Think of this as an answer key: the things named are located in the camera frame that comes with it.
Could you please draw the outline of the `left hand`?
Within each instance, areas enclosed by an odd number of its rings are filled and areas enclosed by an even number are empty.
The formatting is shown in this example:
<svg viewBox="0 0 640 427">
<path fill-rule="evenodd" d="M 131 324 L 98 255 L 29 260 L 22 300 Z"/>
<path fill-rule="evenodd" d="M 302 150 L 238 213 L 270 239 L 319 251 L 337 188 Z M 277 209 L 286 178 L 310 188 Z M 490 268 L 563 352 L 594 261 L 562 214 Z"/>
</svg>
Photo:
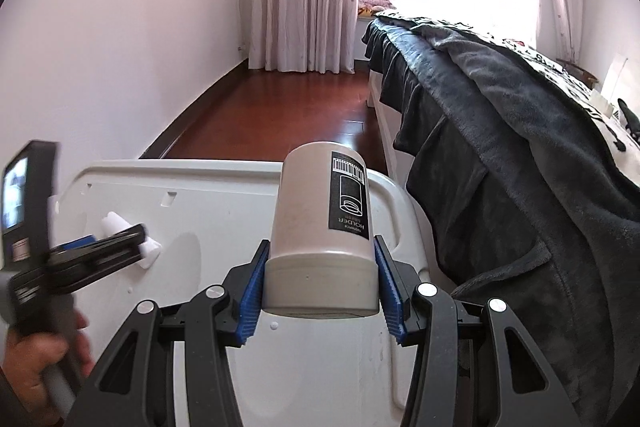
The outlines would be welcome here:
<svg viewBox="0 0 640 427">
<path fill-rule="evenodd" d="M 6 335 L 2 371 L 36 426 L 57 426 L 62 421 L 44 387 L 42 373 L 61 361 L 68 350 L 70 345 L 60 335 L 21 336 L 15 329 Z"/>
</svg>

